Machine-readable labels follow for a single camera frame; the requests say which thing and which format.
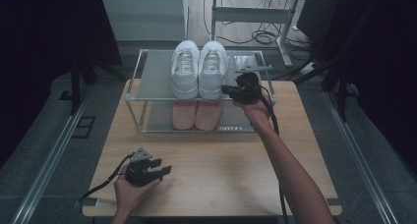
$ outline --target cable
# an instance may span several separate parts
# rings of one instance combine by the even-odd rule
[[[223,39],[223,40],[226,40],[226,41],[229,41],[229,42],[235,43],[235,44],[245,44],[245,43],[251,42],[251,41],[254,39],[254,38],[252,38],[252,39],[250,39],[250,40],[246,40],[246,41],[238,42],[238,41],[230,40],[230,39],[227,39],[227,38],[225,38],[225,37],[218,36],[218,35],[216,36],[216,38],[218,38],[218,39]]]
[[[278,35],[282,35],[282,33],[281,33],[281,25],[282,24],[279,25],[279,28],[275,24],[272,24],[272,25],[276,28],[276,30],[278,30]],[[285,40],[286,41],[288,40],[288,41],[292,41],[292,42],[297,42],[297,43],[312,44],[312,42],[310,42],[310,41],[293,40],[293,39],[290,39],[288,37],[286,37]]]
[[[81,206],[83,203],[83,199],[88,197],[89,195],[93,194],[94,192],[103,189],[105,186],[107,186],[119,173],[120,169],[122,168],[123,164],[126,162],[128,158],[131,158],[135,153],[127,155],[123,160],[120,162],[120,164],[117,166],[117,168],[114,170],[114,172],[103,182],[101,185],[98,185],[94,187],[93,189],[89,190],[87,193],[82,195],[78,200],[76,206]]]
[[[267,109],[267,111],[269,113],[270,119],[272,120],[273,130],[276,132],[277,135],[279,135],[278,121],[277,121],[276,116],[273,112],[273,107],[271,105],[272,101],[270,99],[269,91],[265,87],[261,86],[261,88],[263,88],[268,94],[269,101],[267,101],[265,99],[265,97],[262,95],[262,93],[258,92],[255,89],[255,87],[252,86],[250,83],[248,83],[247,81],[244,81],[244,80],[239,80],[239,81],[245,83],[246,86],[248,86],[258,96],[259,100],[264,104],[265,108]],[[281,202],[282,216],[284,218],[284,222],[285,222],[285,224],[288,224],[288,214],[287,214],[286,206],[285,206],[285,196],[284,196],[284,193],[282,191],[281,186],[279,186],[279,200]]]
[[[284,9],[285,9],[285,7],[286,7],[286,3],[288,2],[288,0],[285,0],[285,4],[284,4]]]
[[[301,70],[303,70],[304,68],[306,68],[306,66],[313,61],[313,59],[315,58],[315,56],[310,56],[305,62],[301,63],[297,68],[295,68],[294,70],[292,70],[289,73],[277,76],[275,78],[270,79],[271,81],[275,81],[277,79],[283,78],[285,76],[289,76],[286,80],[288,81],[289,79],[291,79],[292,77],[294,77],[296,74],[298,74]]]
[[[208,34],[211,34],[208,29],[208,25],[206,24],[206,0],[203,0],[203,20],[205,21],[205,27]]]
[[[291,57],[292,57],[293,59],[296,59],[296,60],[301,60],[301,61],[306,61],[306,60],[307,60],[307,59],[301,59],[301,58],[298,58],[297,56],[295,56],[295,55],[293,54],[293,52],[295,52],[295,51],[305,51],[305,50],[302,50],[302,49],[290,50],[290,51],[289,51],[289,55],[291,55]]]
[[[252,37],[258,43],[264,44],[264,45],[271,44],[271,43],[275,42],[276,39],[277,39],[277,36],[275,35],[275,33],[270,32],[270,31],[266,31],[266,30],[259,30],[259,29],[252,32]],[[268,41],[262,41],[262,40],[259,39],[259,37],[267,38]]]

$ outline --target wire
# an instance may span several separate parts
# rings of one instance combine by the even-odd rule
[[[252,86],[250,83],[248,83],[248,82],[246,82],[244,80],[240,80],[240,81],[242,81],[243,83],[245,83],[258,96],[259,100],[264,104],[264,106],[266,107],[266,109],[267,109],[267,111],[269,113],[270,119],[272,120],[273,130],[276,132],[277,135],[279,135],[278,121],[277,121],[276,116],[275,116],[275,114],[273,112],[273,107],[271,105],[272,101],[270,100],[269,91],[265,87],[261,86],[261,88],[263,88],[268,93],[268,99],[269,99],[269,101],[267,101],[265,99],[265,97],[262,95],[262,93],[259,93],[255,89],[255,87]],[[284,222],[285,222],[285,224],[288,224],[288,215],[287,215],[286,206],[285,206],[285,196],[284,196],[284,193],[282,191],[281,186],[279,186],[279,200],[281,202],[282,216],[284,218]]]
[[[259,8],[263,2],[265,2],[265,0],[261,0],[260,3],[258,3],[257,8]]]
[[[296,51],[304,51],[305,52],[305,50],[301,50],[301,49],[294,49],[294,50],[290,50],[289,51],[289,55],[291,55],[291,57],[293,58],[293,59],[296,59],[296,60],[301,60],[301,61],[306,61],[307,59],[302,59],[302,58],[298,58],[297,56],[295,56],[294,54],[293,54],[293,52],[296,52]]]
[[[203,0],[203,20],[205,21],[205,27],[208,34],[211,34],[208,29],[208,25],[206,24],[206,0]]]
[[[101,185],[98,185],[96,187],[94,187],[93,189],[89,190],[87,193],[85,193],[84,195],[82,195],[78,200],[77,200],[77,206],[81,206],[81,204],[83,203],[83,199],[88,197],[89,195],[95,193],[98,190],[103,189],[105,186],[107,186],[118,174],[120,169],[122,168],[123,164],[126,162],[126,160],[128,158],[131,158],[133,156],[134,153],[127,155],[125,158],[123,158],[123,160],[120,162],[120,164],[117,166],[117,168],[114,170],[114,172],[107,178],[107,180],[105,180],[105,182],[103,182]]]
[[[294,77],[296,74],[298,74],[301,70],[303,70],[304,68],[306,68],[306,66],[310,63],[310,62],[312,62],[313,61],[313,59],[315,58],[315,56],[310,56],[305,62],[303,62],[303,63],[301,63],[300,65],[298,65],[298,67],[296,68],[296,69],[294,69],[294,70],[292,70],[291,72],[289,72],[289,73],[286,73],[286,74],[283,74],[283,75],[280,75],[280,76],[277,76],[277,77],[275,77],[275,78],[272,78],[272,79],[270,79],[271,81],[275,81],[275,80],[277,80],[277,79],[280,79],[280,78],[283,78],[283,77],[286,77],[286,76],[289,76],[288,78],[287,78],[287,80],[289,80],[289,79],[291,79],[292,77]]]
[[[282,24],[279,25],[279,28],[275,24],[272,24],[272,25],[276,28],[276,30],[278,30],[278,35],[282,35],[282,33],[281,33],[281,26],[282,26]],[[290,38],[286,37],[285,38],[285,41],[287,41],[287,40],[288,41],[292,41],[292,42],[297,42],[297,43],[303,43],[303,44],[312,44],[312,42],[310,42],[310,41],[293,40],[293,39],[290,39]]]
[[[278,0],[277,4],[275,6],[275,9],[277,9],[277,8],[279,8],[279,0]]]
[[[254,38],[252,38],[250,40],[245,40],[245,41],[239,42],[239,41],[230,40],[230,39],[227,39],[226,37],[222,37],[222,36],[218,36],[218,35],[216,36],[216,38],[227,40],[227,41],[235,43],[235,44],[245,44],[245,43],[248,43],[248,42],[251,42],[252,40],[254,40]]]
[[[285,0],[285,4],[284,4],[284,9],[285,9],[285,7],[286,7],[286,3],[288,2],[288,0]]]

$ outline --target metal rail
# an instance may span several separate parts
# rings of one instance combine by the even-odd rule
[[[353,160],[358,167],[359,173],[362,176],[362,179],[372,197],[374,200],[374,203],[377,207],[378,212],[381,214],[381,217],[386,224],[391,223],[398,223],[395,215],[392,212],[391,206],[389,204],[389,201],[387,200],[386,195],[384,194],[383,189],[377,182],[377,180],[374,177],[374,174],[371,171],[371,168],[369,167],[368,163],[366,162],[366,159],[364,155],[362,154],[362,151],[356,142],[356,139],[353,137],[348,125],[343,122],[339,114],[337,113],[337,106],[333,99],[333,97],[330,95],[330,92],[324,92],[326,102],[328,103],[328,107],[331,111],[331,114],[340,129],[344,140],[346,141],[348,148],[352,154]]]
[[[55,171],[56,166],[58,165],[62,154],[67,147],[68,141],[73,134],[73,131],[77,127],[77,123],[83,114],[89,96],[92,92],[92,86],[87,85],[83,90],[82,101],[77,109],[77,111],[70,116],[67,124],[65,125],[64,130],[59,136],[57,142],[55,142],[51,151],[49,152],[48,157],[45,159],[39,173],[34,179],[33,183],[30,186],[28,193],[25,196],[25,199],[22,201],[21,206],[15,214],[15,217],[12,220],[12,223],[29,223],[31,216],[34,213],[39,201],[48,185],[52,174]]]

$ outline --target finger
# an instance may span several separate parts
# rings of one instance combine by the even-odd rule
[[[125,179],[126,171],[128,170],[128,165],[123,165],[122,169],[120,169],[119,177],[120,179]]]
[[[142,189],[146,193],[146,192],[152,190],[153,188],[155,188],[159,183],[160,183],[160,180],[156,179],[156,180],[146,184],[144,187],[142,187]]]

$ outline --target wooden board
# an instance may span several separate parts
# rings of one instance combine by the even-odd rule
[[[266,216],[280,215],[278,181],[256,134],[181,133],[139,134],[124,102],[113,119],[90,187],[107,179],[127,154],[143,147],[172,165],[171,174],[133,213],[138,216]],[[337,198],[297,88],[292,82],[272,82],[277,96],[274,111],[280,135],[318,184],[325,198]],[[135,81],[134,89],[139,88]],[[136,114],[141,113],[141,102]],[[97,206],[85,206],[86,216],[112,216],[113,186],[92,194]],[[331,205],[333,215],[340,205]]]

